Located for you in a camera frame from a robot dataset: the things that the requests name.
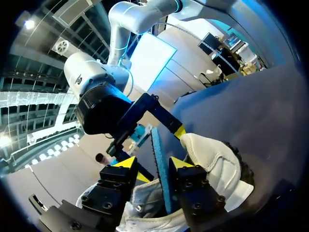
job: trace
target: window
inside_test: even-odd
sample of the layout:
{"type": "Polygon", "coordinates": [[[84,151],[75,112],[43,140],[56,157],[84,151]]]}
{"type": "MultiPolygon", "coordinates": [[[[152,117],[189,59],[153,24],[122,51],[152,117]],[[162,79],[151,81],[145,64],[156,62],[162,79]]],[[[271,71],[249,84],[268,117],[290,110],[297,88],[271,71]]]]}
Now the window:
{"type": "Polygon", "coordinates": [[[40,104],[39,105],[39,110],[46,110],[47,109],[47,104],[40,104]]]}
{"type": "Polygon", "coordinates": [[[45,85],[46,87],[54,87],[55,86],[55,84],[52,84],[52,83],[46,83],[46,85],[45,85]]]}
{"type": "Polygon", "coordinates": [[[5,83],[5,84],[10,84],[10,83],[12,83],[12,79],[11,79],[11,78],[5,77],[5,78],[4,78],[4,83],[5,83]]]}
{"type": "Polygon", "coordinates": [[[28,106],[27,105],[21,105],[19,106],[19,112],[27,112],[28,111],[28,106]]]}
{"type": "Polygon", "coordinates": [[[22,83],[22,79],[17,79],[17,78],[13,79],[13,84],[21,84],[21,83],[22,83]]]}
{"type": "Polygon", "coordinates": [[[144,34],[130,59],[134,83],[148,91],[175,52],[168,43],[149,33],[144,34]]]}
{"type": "Polygon", "coordinates": [[[15,114],[17,113],[17,106],[11,106],[10,107],[10,114],[15,114]]]}
{"type": "Polygon", "coordinates": [[[35,111],[36,107],[37,107],[36,105],[30,105],[29,111],[35,111]]]}
{"type": "Polygon", "coordinates": [[[42,82],[42,81],[37,81],[37,82],[35,83],[35,85],[36,85],[36,86],[43,86],[43,82],[42,82]]]}
{"type": "Polygon", "coordinates": [[[35,129],[40,129],[40,128],[42,128],[42,127],[43,127],[43,123],[42,123],[42,122],[37,123],[37,124],[35,125],[35,129]]]}
{"type": "Polygon", "coordinates": [[[8,108],[7,107],[1,108],[1,114],[7,115],[8,114],[8,108]]]}
{"type": "Polygon", "coordinates": [[[34,81],[32,80],[25,80],[25,85],[34,85],[34,81]]]}

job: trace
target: computer monitor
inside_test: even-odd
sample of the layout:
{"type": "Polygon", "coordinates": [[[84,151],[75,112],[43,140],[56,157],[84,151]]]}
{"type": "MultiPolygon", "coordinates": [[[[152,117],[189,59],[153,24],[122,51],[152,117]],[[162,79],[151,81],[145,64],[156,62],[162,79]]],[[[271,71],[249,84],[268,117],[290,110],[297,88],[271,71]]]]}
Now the computer monitor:
{"type": "MultiPolygon", "coordinates": [[[[206,43],[207,45],[209,45],[211,48],[213,48],[214,50],[216,50],[220,45],[222,45],[222,43],[216,38],[214,37],[212,34],[210,34],[209,32],[207,33],[207,35],[205,36],[205,38],[203,39],[203,42],[206,43]]],[[[212,53],[212,50],[209,49],[208,47],[206,47],[202,42],[198,45],[207,55],[209,55],[210,53],[212,53]]]]}

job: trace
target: white panel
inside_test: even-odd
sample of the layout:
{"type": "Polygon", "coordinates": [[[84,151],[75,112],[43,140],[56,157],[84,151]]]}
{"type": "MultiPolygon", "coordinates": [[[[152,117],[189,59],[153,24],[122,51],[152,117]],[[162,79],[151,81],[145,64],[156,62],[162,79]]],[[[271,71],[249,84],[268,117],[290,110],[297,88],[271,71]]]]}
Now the white panel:
{"type": "Polygon", "coordinates": [[[148,91],[175,52],[168,43],[149,33],[144,34],[130,59],[134,83],[148,91]]]}
{"type": "Polygon", "coordinates": [[[91,159],[77,145],[62,152],[57,159],[87,187],[99,180],[99,172],[103,166],[91,159]]]}
{"type": "Polygon", "coordinates": [[[29,196],[32,194],[35,194],[47,208],[53,205],[59,207],[59,204],[42,187],[30,168],[8,174],[5,178],[1,179],[1,181],[7,185],[16,204],[21,207],[33,223],[35,223],[40,216],[28,200],[29,196]]]}
{"type": "Polygon", "coordinates": [[[158,76],[149,92],[159,96],[159,101],[172,107],[174,101],[192,89],[167,68],[158,76]]]}
{"type": "Polygon", "coordinates": [[[197,46],[198,40],[185,32],[170,28],[160,33],[158,37],[177,49],[172,60],[180,64],[191,75],[199,76],[200,72],[216,68],[211,58],[197,46]]]}
{"type": "Polygon", "coordinates": [[[32,165],[32,169],[41,184],[58,202],[66,200],[75,204],[87,188],[57,158],[32,165]]]}
{"type": "Polygon", "coordinates": [[[189,85],[194,91],[205,89],[205,86],[198,79],[192,76],[187,69],[185,69],[173,59],[167,63],[166,67],[174,74],[176,74],[180,79],[185,81],[187,85],[189,85]]]}

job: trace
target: blue surface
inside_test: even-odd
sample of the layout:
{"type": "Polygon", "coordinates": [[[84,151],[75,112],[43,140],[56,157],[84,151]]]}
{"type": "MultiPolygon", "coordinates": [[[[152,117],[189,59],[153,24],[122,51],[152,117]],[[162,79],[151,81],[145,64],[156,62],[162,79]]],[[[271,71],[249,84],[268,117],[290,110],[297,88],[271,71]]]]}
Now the blue surface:
{"type": "Polygon", "coordinates": [[[115,165],[115,164],[117,164],[117,163],[119,163],[116,159],[114,159],[112,162],[111,162],[111,166],[113,166],[113,165],[115,165]]]}
{"type": "Polygon", "coordinates": [[[161,178],[161,186],[163,190],[163,197],[165,203],[165,209],[167,214],[173,213],[172,207],[172,195],[170,191],[169,169],[168,162],[166,160],[166,153],[162,146],[159,131],[157,128],[151,130],[151,137],[154,146],[154,156],[156,159],[159,175],[161,178]]]}

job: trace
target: person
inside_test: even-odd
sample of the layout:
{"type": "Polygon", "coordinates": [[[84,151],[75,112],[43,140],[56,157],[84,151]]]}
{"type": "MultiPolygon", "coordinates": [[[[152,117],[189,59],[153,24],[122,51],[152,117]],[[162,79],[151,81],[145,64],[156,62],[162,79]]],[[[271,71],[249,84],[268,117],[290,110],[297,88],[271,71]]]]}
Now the person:
{"type": "MultiPolygon", "coordinates": [[[[254,186],[240,180],[241,163],[230,147],[193,133],[182,135],[180,141],[191,161],[208,172],[209,184],[225,197],[227,212],[238,208],[248,198],[254,186]]],[[[95,186],[78,198],[77,207],[82,208],[81,197],[95,186]]],[[[183,232],[189,228],[181,209],[165,217],[152,218],[164,206],[159,179],[135,186],[131,199],[126,203],[121,223],[116,228],[118,232],[183,232]]]]}
{"type": "Polygon", "coordinates": [[[103,164],[104,166],[106,166],[106,165],[111,165],[111,166],[113,166],[113,165],[115,165],[115,164],[118,163],[117,160],[116,160],[114,157],[111,157],[111,160],[109,160],[109,159],[108,159],[105,155],[103,155],[102,153],[98,153],[98,154],[96,155],[96,161],[97,161],[98,163],[103,164]]]}

